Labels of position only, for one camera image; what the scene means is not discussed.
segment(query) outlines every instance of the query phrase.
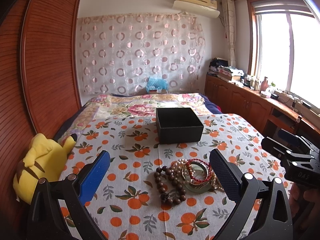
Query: curtain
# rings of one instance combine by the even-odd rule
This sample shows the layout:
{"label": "curtain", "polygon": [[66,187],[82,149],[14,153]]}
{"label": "curtain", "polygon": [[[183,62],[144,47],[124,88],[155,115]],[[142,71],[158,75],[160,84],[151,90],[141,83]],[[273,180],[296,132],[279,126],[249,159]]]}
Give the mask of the curtain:
{"label": "curtain", "polygon": [[224,16],[224,25],[226,27],[227,43],[228,43],[228,63],[230,66],[236,67],[236,10],[233,0],[222,0],[222,9]]}
{"label": "curtain", "polygon": [[195,87],[205,46],[196,17],[148,13],[78,21],[85,93],[135,95],[150,77],[166,80],[171,92]]}

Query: blue plastic bag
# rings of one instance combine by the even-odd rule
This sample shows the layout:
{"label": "blue plastic bag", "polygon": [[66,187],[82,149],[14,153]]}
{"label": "blue plastic bag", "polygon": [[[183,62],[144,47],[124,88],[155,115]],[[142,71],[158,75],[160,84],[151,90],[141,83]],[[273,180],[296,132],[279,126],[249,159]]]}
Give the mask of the blue plastic bag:
{"label": "blue plastic bag", "polygon": [[150,90],[165,89],[168,90],[168,83],[164,79],[149,78],[146,85],[146,90],[149,93]]}

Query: orange print tablecloth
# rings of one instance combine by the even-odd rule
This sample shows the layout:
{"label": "orange print tablecloth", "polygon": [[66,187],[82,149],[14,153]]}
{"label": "orange print tablecloth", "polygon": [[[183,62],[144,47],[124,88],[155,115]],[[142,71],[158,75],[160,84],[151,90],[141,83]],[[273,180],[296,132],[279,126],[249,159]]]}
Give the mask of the orange print tablecloth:
{"label": "orange print tablecloth", "polygon": [[[153,117],[93,120],[78,139],[60,179],[78,173],[101,150],[106,150],[112,160],[110,168],[85,206],[108,239],[212,239],[235,203],[219,191],[196,194],[187,190],[185,202],[172,207],[163,205],[153,176],[157,167],[170,166],[179,158],[208,161],[210,151],[218,148],[228,161],[257,179],[283,178],[284,169],[261,149],[262,135],[242,117],[218,114],[199,119],[204,124],[201,141],[171,145],[158,145]],[[165,183],[167,192],[173,190],[168,181]],[[60,205],[72,235],[81,239],[65,203],[60,201]],[[250,231],[259,205],[256,200],[239,238]]]}

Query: window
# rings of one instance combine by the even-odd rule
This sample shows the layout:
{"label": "window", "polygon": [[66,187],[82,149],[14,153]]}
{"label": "window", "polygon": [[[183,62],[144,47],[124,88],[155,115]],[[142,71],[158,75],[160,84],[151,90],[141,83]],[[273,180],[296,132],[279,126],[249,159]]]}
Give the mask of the window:
{"label": "window", "polygon": [[320,24],[298,0],[253,2],[257,78],[294,93],[317,108],[320,76]]}

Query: yellow plush toy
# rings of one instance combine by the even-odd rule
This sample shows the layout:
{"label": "yellow plush toy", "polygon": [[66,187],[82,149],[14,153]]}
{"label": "yellow plush toy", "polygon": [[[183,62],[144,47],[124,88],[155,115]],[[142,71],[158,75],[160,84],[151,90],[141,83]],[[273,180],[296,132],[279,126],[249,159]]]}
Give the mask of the yellow plush toy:
{"label": "yellow plush toy", "polygon": [[13,178],[13,188],[18,197],[30,204],[38,179],[45,177],[49,182],[59,180],[67,155],[75,144],[71,136],[66,139],[63,147],[42,133],[34,136]]}

